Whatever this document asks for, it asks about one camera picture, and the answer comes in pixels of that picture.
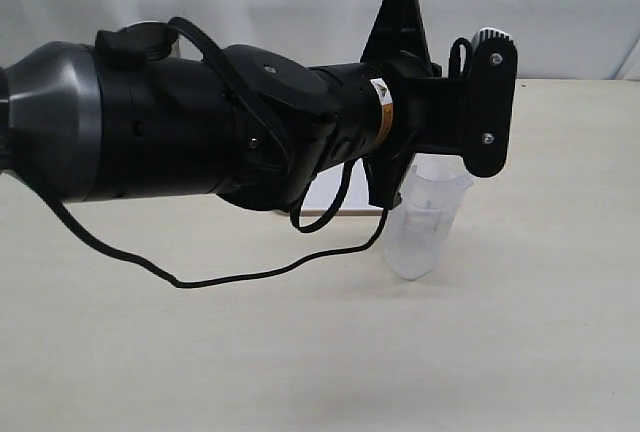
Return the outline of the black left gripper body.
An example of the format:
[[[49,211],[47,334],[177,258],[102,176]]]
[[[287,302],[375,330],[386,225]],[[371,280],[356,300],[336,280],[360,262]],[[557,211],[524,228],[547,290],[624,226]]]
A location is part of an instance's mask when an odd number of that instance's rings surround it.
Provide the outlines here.
[[[460,37],[448,65],[431,60],[419,0],[382,0],[361,61],[378,71],[393,105],[389,131],[363,165],[369,203],[394,208],[418,154],[457,156],[477,178],[505,166],[518,51],[490,39],[476,49]]]

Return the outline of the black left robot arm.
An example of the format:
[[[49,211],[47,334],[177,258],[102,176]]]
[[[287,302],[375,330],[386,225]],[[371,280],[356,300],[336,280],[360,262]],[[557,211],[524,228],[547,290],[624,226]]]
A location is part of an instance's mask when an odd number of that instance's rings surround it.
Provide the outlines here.
[[[419,0],[382,0],[358,61],[304,66],[218,46],[188,20],[54,41],[1,72],[1,167],[63,202],[214,194],[290,211],[323,171],[362,162],[393,208],[417,154],[474,176],[506,163],[518,52],[485,27],[430,57]]]

